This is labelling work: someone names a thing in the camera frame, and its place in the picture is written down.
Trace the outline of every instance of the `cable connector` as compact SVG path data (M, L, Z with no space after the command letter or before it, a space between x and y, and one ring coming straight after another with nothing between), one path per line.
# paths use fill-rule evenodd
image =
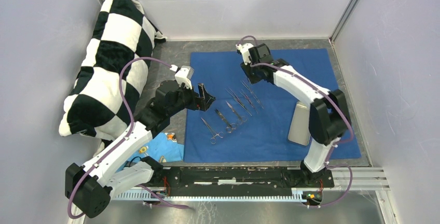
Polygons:
M178 70L178 66L176 66L176 65L171 65L171 68L170 68L170 70L171 71L174 71L174 72L177 72L177 70Z

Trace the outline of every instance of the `pillow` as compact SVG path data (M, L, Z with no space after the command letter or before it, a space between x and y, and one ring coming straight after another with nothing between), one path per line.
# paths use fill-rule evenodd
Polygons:
M136 0L105 0L87 46L72 92L64 101L59 133L114 140L130 123L119 94L119 73L127 62L151 57L162 33L145 17ZM132 111L148 75L149 61L133 63L123 75L122 87Z

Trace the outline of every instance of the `black wire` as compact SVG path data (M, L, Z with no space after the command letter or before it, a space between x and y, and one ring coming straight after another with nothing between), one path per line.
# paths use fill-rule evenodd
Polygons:
M128 163L127 167L131 167L131 163L136 159L139 158L139 160L141 160L142 158L139 156L134 157L133 159L130 160L130 162Z

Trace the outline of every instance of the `gray floor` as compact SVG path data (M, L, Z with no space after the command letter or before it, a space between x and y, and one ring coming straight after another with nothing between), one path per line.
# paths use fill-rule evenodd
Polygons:
M323 203L335 200L340 192L325 192ZM140 201L111 201L99 216L87 224L113 223L384 223L374 191L350 192L331 207L307 210L300 203L283 202L175 202L191 209L143 206Z
M264 40L260 41L268 45L270 49L327 49L328 56L333 66L333 71L337 78L340 89L347 94L346 86L339 68L336 55L326 39L312 39L312 40ZM234 40L222 40L222 41L171 41L164 44L159 44L153 53L153 57L163 60L165 62L176 64L178 66L189 65L189 57L192 52L212 52L212 51L235 51ZM154 92L159 84L164 80L173 80L174 74L163 65L158 63L152 63L148 81L145 85L141 98L136 106L135 114L145 107L147 101L154 96ZM359 126L353 112L353 107L350 99L348 99L350 116L352 118L352 124L354 132L357 137L359 148L361 150L362 157L359 159L343 159L332 160L334 164L347 163L350 166L370 166L370 162L367 155L367 150L364 146L363 138L359 131ZM171 118L171 124L165 129L165 132L174 132L177 135L177 141L184 144L185 137L185 125L186 125L186 110L176 114ZM175 166L299 166L300 161L272 161L272 162L240 162L240 163L185 163L185 162L172 162L168 165Z

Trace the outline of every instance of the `gray wall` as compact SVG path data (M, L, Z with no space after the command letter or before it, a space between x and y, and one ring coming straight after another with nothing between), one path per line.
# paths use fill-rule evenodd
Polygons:
M440 1L360 0L336 53L402 223L438 223Z
M0 0L0 223L66 223L64 171L97 144L60 137L98 0Z
M170 39L329 37L349 0L139 0Z

